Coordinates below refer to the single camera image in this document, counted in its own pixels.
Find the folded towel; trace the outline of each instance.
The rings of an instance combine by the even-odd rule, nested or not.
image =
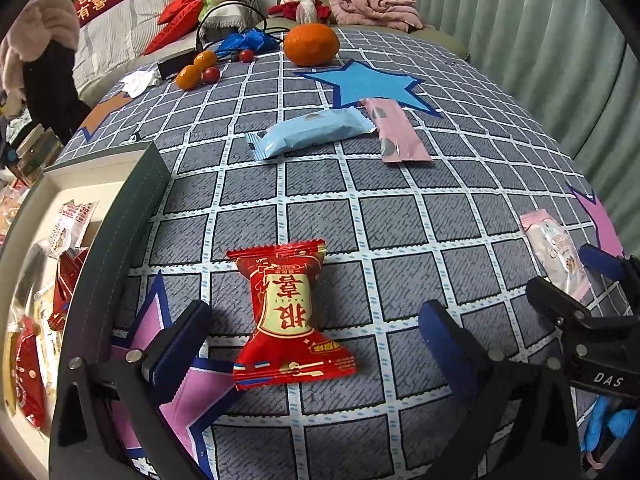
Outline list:
[[[420,13],[413,7],[418,0],[329,0],[338,25],[374,25],[409,32],[424,28]]]

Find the pink fluffy jacket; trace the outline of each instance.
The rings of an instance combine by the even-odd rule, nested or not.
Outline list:
[[[29,0],[0,43],[0,89],[24,98],[22,64],[35,61],[49,41],[78,49],[80,23],[72,0]]]

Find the snack box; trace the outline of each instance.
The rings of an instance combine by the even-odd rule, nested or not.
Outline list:
[[[24,200],[0,247],[0,348],[5,349],[8,313],[20,270],[31,247],[47,238],[60,206],[98,201],[82,240],[90,246],[69,306],[60,368],[73,357],[92,363],[108,352],[113,315],[129,263],[145,225],[156,212],[170,172],[152,142],[137,142],[80,156],[47,168]],[[57,261],[48,258],[41,283],[55,279]],[[5,402],[11,359],[3,356],[0,374],[0,446],[14,450],[15,465],[36,480],[49,477],[49,428],[37,431],[18,409]],[[48,398],[48,425],[56,399]]]

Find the blue glove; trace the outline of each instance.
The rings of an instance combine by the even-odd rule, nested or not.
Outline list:
[[[602,434],[608,404],[607,397],[599,396],[596,400],[593,410],[591,410],[587,431],[584,433],[584,438],[580,444],[580,451],[593,451],[596,449]]]
[[[629,428],[636,420],[638,410],[620,410],[617,413],[611,415],[611,418],[607,422],[609,431],[615,438],[624,438],[628,433]]]
[[[246,48],[253,50],[255,54],[260,54],[261,52],[276,50],[278,48],[278,42],[263,31],[252,28],[242,34],[236,32],[235,34],[227,36],[224,41],[216,47],[216,54],[218,54],[218,57],[222,57]]]

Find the mandarin orange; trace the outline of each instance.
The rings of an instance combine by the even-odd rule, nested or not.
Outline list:
[[[175,77],[175,85],[180,89],[191,90],[196,88],[200,79],[202,78],[202,71],[195,65],[187,65],[180,73]]]
[[[218,56],[212,50],[203,50],[193,60],[193,64],[204,72],[210,66],[214,66],[218,62]]]
[[[307,23],[292,28],[282,43],[285,55],[298,66],[329,63],[340,50],[340,40],[322,23]]]

